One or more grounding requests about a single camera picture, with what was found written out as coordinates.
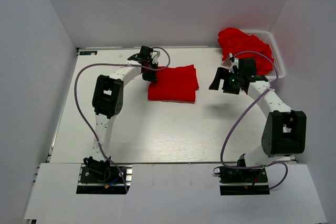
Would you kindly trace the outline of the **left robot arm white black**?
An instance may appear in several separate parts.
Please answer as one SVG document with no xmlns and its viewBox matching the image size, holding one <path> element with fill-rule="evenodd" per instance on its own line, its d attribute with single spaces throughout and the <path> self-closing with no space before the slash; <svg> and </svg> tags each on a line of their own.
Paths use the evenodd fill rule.
<svg viewBox="0 0 336 224">
<path fill-rule="evenodd" d="M 128 58 L 126 65 L 110 75 L 97 78 L 92 106 L 96 125 L 91 156 L 97 161 L 105 161 L 110 155 L 112 127 L 116 116 L 123 107 L 124 87 L 135 77 L 141 75 L 148 82 L 156 82 L 156 69 L 160 52 L 142 46 L 140 52 Z"/>
</svg>

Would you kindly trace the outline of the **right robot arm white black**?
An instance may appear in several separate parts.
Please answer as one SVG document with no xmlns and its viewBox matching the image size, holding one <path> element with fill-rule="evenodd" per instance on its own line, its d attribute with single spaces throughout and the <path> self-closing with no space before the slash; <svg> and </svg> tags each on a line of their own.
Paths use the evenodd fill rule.
<svg viewBox="0 0 336 224">
<path fill-rule="evenodd" d="M 280 162 L 281 158 L 301 154 L 305 150 L 307 116 L 286 105 L 274 90 L 276 79 L 269 81 L 266 76 L 258 75 L 254 58 L 231 56 L 230 68 L 217 68 L 210 90 L 222 89 L 224 93 L 239 94 L 244 91 L 253 99 L 235 124 L 229 130 L 224 142 L 247 112 L 257 105 L 266 117 L 261 143 L 252 151 L 241 156 L 237 165 L 223 166 L 237 170 L 238 177 L 247 182 L 256 175 L 256 169 L 262 169 Z"/>
</svg>

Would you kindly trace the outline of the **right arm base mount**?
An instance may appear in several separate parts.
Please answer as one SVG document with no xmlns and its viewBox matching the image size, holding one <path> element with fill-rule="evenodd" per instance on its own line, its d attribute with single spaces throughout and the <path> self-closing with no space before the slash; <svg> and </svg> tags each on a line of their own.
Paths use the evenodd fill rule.
<svg viewBox="0 0 336 224">
<path fill-rule="evenodd" d="M 221 196 L 269 195 L 268 177 L 263 169 L 231 169 L 217 166 L 214 175 L 219 177 Z"/>
</svg>

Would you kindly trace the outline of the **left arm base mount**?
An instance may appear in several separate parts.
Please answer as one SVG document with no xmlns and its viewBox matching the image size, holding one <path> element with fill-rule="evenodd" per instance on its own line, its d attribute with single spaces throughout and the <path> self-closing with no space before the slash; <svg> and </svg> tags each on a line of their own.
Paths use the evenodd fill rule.
<svg viewBox="0 0 336 224">
<path fill-rule="evenodd" d="M 110 166 L 110 171 L 105 175 L 91 171 L 82 165 L 77 183 L 77 195 L 126 195 L 122 177 L 130 189 L 132 180 L 132 165 L 120 166 L 121 173 L 115 166 Z"/>
</svg>

